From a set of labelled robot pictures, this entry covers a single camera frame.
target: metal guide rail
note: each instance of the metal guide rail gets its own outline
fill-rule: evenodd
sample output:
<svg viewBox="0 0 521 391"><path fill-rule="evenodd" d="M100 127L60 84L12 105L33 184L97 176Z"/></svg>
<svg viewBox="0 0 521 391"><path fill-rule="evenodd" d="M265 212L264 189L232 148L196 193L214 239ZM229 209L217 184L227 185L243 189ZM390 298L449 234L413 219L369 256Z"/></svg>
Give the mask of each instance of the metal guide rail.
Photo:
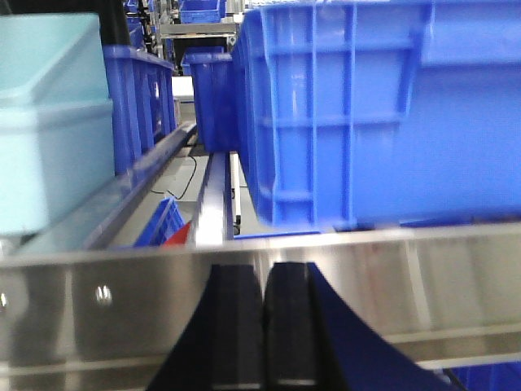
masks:
<svg viewBox="0 0 521 391"><path fill-rule="evenodd" d="M185 122L136 162L90 197L61 222L42 232L18 253L59 253L106 247L130 217L154 182L195 134Z"/></svg>
<svg viewBox="0 0 521 391"><path fill-rule="evenodd" d="M161 38L233 37L236 23L162 24Z"/></svg>
<svg viewBox="0 0 521 391"><path fill-rule="evenodd" d="M0 381L142 389L188 324L212 265L250 265L264 290L281 261L316 264L361 319L422 367L520 359L519 254L521 224L512 223L8 257Z"/></svg>

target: plastic crate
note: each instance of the plastic crate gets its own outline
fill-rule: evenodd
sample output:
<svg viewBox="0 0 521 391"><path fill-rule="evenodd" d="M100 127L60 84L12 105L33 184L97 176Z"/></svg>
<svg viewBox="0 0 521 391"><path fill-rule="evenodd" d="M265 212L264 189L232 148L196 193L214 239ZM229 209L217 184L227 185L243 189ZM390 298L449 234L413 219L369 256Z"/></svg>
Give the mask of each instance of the plastic crate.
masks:
<svg viewBox="0 0 521 391"><path fill-rule="evenodd" d="M245 15L232 56L261 221L521 210L521 2L267 6Z"/></svg>
<svg viewBox="0 0 521 391"><path fill-rule="evenodd" d="M97 16L0 16L0 27L0 108L108 97Z"/></svg>
<svg viewBox="0 0 521 391"><path fill-rule="evenodd" d="M179 6L181 23L219 23L222 0L184 0Z"/></svg>
<svg viewBox="0 0 521 391"><path fill-rule="evenodd" d="M96 15L0 17L0 235L39 231L114 175Z"/></svg>
<svg viewBox="0 0 521 391"><path fill-rule="evenodd" d="M160 246L185 225L173 197L160 202L134 247Z"/></svg>
<svg viewBox="0 0 521 391"><path fill-rule="evenodd" d="M139 18L127 18L127 25L129 26L130 45L136 49L145 49L145 42L143 40L143 27Z"/></svg>
<svg viewBox="0 0 521 391"><path fill-rule="evenodd" d="M239 148L233 64L228 53L188 55L199 140L208 152Z"/></svg>
<svg viewBox="0 0 521 391"><path fill-rule="evenodd" d="M468 391L512 391L521 389L521 363L508 362L453 370Z"/></svg>
<svg viewBox="0 0 521 391"><path fill-rule="evenodd" d="M182 74L184 76L190 76L192 73L190 71L190 64L186 61L186 57L188 55L194 55L196 53L224 53L225 48L222 46L194 46L187 47L185 50L185 54L182 56L181 66L182 66Z"/></svg>
<svg viewBox="0 0 521 391"><path fill-rule="evenodd" d="M1 3L0 14L97 12L102 44L130 44L121 0L2 0Z"/></svg>
<svg viewBox="0 0 521 391"><path fill-rule="evenodd" d="M116 173L175 129L173 64L131 46L105 46L105 65L114 101Z"/></svg>

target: metal frame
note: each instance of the metal frame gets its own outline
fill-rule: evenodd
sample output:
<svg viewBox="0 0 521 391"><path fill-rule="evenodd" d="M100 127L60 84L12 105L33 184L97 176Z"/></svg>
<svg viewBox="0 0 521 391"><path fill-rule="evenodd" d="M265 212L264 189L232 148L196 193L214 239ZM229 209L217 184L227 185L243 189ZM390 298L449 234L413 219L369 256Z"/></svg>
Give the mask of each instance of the metal frame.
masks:
<svg viewBox="0 0 521 391"><path fill-rule="evenodd" d="M139 160L133 169L115 177L64 220L22 246L18 253L58 253L106 247L168 162L193 134L194 122L182 124Z"/></svg>
<svg viewBox="0 0 521 391"><path fill-rule="evenodd" d="M235 23L162 24L161 39L233 37L237 34Z"/></svg>
<svg viewBox="0 0 521 391"><path fill-rule="evenodd" d="M80 372L105 389L121 380L102 373L151 376L211 264L254 265L264 286L278 261L316 262L371 327L424 367L521 359L520 253L515 223L8 257L0 265L0 373Z"/></svg>
<svg viewBox="0 0 521 391"><path fill-rule="evenodd" d="M213 153L208 158L188 243L219 245L233 238L230 154Z"/></svg>

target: red object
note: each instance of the red object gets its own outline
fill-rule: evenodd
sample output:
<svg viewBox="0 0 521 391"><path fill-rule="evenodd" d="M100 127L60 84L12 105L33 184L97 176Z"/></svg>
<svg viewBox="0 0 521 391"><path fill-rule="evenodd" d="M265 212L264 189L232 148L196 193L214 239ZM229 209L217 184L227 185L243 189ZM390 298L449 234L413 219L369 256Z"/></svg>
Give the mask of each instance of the red object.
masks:
<svg viewBox="0 0 521 391"><path fill-rule="evenodd" d="M169 239L161 245L161 247L172 247L186 243L188 232L190 232L190 222L185 224L183 228L170 236Z"/></svg>

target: metal shelf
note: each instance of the metal shelf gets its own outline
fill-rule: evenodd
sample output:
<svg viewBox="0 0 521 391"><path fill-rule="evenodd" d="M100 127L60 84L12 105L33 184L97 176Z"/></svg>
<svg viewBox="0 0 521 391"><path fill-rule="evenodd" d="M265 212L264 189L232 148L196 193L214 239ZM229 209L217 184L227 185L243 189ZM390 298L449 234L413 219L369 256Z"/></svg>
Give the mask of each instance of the metal shelf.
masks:
<svg viewBox="0 0 521 391"><path fill-rule="evenodd" d="M160 31L161 39L232 37L237 33L237 24L162 24Z"/></svg>

